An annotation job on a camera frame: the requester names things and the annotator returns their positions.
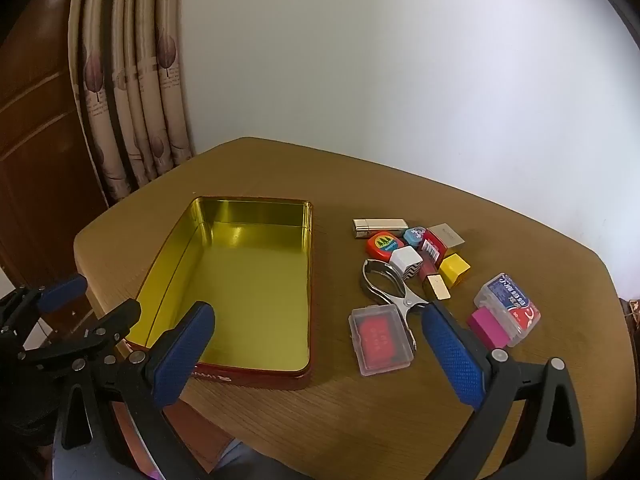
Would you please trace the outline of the pink eraser block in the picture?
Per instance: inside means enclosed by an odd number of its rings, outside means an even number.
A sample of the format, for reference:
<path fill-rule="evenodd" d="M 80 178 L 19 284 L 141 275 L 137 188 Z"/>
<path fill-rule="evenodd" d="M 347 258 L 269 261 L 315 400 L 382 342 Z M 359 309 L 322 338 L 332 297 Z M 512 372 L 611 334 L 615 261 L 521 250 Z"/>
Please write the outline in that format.
<path fill-rule="evenodd" d="M 476 309 L 466 322 L 471 332 L 488 350 L 504 349 L 510 341 L 495 315 L 486 307 Z"/>

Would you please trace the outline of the clear toothpick box blue label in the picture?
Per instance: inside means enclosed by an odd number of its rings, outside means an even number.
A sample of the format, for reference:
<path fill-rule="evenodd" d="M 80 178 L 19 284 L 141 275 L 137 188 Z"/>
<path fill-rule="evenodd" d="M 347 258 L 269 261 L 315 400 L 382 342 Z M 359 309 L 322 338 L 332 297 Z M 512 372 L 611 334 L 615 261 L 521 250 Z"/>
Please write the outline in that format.
<path fill-rule="evenodd" d="M 485 283 L 474 298 L 477 308 L 487 308 L 509 337 L 513 348 L 541 318 L 539 309 L 508 274 L 499 273 Z"/>

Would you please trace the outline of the gold rectangular block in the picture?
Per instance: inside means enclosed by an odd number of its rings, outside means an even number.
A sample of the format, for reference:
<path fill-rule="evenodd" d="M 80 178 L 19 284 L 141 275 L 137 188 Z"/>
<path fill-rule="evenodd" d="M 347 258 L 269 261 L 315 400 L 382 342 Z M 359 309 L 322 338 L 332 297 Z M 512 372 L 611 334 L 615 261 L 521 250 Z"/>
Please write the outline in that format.
<path fill-rule="evenodd" d="M 439 274 L 430 274 L 422 282 L 426 296 L 437 301 L 446 301 L 450 298 L 450 291 Z"/>

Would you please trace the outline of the silver metal tongs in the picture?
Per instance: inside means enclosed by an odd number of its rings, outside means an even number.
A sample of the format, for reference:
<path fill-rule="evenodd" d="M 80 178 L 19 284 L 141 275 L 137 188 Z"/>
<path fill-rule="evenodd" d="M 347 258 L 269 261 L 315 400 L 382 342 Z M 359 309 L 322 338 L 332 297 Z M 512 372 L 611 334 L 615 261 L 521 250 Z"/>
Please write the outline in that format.
<path fill-rule="evenodd" d="M 416 337 L 409 326 L 408 315 L 413 310 L 425 308 L 428 301 L 413 292 L 397 269 L 386 261 L 364 260 L 360 284 L 363 291 L 378 304 L 390 304 L 396 308 L 412 350 L 416 351 Z"/>

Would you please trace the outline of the clear case red card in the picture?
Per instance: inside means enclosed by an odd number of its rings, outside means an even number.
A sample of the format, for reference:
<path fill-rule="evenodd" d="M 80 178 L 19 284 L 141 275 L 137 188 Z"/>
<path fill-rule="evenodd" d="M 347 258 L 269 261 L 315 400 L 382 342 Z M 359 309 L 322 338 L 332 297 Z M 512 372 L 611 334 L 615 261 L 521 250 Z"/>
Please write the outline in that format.
<path fill-rule="evenodd" d="M 361 376 L 390 373 L 411 365 L 413 350 L 404 322 L 392 304 L 354 309 L 348 324 Z"/>

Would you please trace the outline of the yellow red striped cube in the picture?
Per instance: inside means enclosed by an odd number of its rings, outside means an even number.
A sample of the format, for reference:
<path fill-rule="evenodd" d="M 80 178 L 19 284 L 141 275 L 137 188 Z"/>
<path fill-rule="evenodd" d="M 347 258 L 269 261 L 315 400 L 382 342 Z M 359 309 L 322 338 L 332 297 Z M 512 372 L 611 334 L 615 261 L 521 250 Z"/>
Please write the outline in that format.
<path fill-rule="evenodd" d="M 471 270 L 471 266 L 458 254 L 442 259 L 438 272 L 448 288 L 456 286 Z"/>

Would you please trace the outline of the white cube charger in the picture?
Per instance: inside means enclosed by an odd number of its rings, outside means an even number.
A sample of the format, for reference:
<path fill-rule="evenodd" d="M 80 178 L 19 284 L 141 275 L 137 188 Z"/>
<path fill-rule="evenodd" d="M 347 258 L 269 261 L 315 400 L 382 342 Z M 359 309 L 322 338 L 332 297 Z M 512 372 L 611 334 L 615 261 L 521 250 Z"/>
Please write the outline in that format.
<path fill-rule="evenodd" d="M 422 263 L 423 258 L 412 246 L 397 248 L 390 255 L 390 264 L 404 281 L 413 278 L 419 272 Z"/>

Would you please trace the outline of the red barcode box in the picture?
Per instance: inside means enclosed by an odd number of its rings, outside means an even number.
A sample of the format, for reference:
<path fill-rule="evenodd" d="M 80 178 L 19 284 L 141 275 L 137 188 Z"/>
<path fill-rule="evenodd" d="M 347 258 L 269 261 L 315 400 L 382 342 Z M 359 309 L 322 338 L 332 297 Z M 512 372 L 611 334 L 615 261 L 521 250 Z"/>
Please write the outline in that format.
<path fill-rule="evenodd" d="M 446 245 L 430 230 L 423 233 L 419 249 L 422 254 L 431 259 L 436 268 L 440 267 L 447 255 Z"/>

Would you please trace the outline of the beige Marubi cardboard box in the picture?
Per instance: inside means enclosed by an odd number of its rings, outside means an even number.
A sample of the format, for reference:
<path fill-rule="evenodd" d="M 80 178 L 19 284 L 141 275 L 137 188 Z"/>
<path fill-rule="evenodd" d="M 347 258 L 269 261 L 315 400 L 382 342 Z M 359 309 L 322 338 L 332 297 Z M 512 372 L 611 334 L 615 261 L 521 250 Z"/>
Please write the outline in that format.
<path fill-rule="evenodd" d="M 436 224 L 436 226 L 430 226 L 428 230 L 447 249 L 454 249 L 465 243 L 465 240 L 448 223 L 441 223 Z"/>

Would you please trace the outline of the small blue tin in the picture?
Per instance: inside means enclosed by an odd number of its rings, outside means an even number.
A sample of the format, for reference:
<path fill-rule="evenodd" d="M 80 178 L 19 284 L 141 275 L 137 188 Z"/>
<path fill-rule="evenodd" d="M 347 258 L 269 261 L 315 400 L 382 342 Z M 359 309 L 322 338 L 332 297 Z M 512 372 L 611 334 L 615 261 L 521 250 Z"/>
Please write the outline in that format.
<path fill-rule="evenodd" d="M 402 234 L 402 239 L 409 246 L 419 248 L 423 242 L 425 232 L 424 226 L 414 226 L 405 230 L 404 234 Z"/>

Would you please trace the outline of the red round tape measure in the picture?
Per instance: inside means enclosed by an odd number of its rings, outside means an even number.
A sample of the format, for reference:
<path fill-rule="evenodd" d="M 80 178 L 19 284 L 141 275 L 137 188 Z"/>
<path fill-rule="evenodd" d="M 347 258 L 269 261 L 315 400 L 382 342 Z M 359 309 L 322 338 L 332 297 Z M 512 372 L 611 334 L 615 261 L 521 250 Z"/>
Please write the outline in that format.
<path fill-rule="evenodd" d="M 392 253 L 404 246 L 405 243 L 393 233 L 381 231 L 367 240 L 366 252 L 371 259 L 389 262 Z"/>

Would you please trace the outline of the silver metal case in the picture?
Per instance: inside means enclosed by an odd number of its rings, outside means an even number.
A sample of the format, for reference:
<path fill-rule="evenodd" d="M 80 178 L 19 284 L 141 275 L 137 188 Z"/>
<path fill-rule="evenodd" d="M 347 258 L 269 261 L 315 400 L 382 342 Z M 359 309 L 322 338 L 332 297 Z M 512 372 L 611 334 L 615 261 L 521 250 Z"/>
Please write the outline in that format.
<path fill-rule="evenodd" d="M 381 232 L 401 236 L 408 224 L 404 219 L 354 219 L 352 228 L 356 238 L 368 238 Z"/>

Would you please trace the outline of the red gold toffee tin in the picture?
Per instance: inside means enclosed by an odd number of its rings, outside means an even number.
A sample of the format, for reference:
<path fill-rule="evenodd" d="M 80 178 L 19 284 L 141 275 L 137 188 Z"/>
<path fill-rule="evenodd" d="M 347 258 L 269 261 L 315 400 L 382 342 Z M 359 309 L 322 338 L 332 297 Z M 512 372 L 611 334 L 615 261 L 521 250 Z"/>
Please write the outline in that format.
<path fill-rule="evenodd" d="M 128 344 L 148 350 L 197 301 L 215 330 L 195 376 L 301 389 L 312 370 L 312 211 L 306 200 L 194 198 L 137 294 Z"/>

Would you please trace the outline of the person leg blue jeans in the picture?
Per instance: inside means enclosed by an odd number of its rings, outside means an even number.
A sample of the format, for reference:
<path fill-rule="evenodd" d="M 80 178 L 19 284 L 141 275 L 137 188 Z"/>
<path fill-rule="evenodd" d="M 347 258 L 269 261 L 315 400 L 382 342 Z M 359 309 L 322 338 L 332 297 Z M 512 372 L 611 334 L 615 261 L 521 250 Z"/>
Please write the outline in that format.
<path fill-rule="evenodd" d="M 233 439 L 224 449 L 209 477 L 227 480 L 309 479 L 306 474 L 257 452 L 238 439 Z"/>

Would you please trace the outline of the beige patterned curtain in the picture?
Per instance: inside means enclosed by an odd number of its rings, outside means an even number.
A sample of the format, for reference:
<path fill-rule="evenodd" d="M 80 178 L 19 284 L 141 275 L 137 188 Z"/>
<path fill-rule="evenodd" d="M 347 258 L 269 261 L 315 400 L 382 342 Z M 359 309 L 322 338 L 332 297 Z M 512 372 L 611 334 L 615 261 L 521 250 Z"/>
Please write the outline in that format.
<path fill-rule="evenodd" d="M 118 202 L 193 155 L 180 0 L 70 0 L 70 83 L 103 192 Z"/>

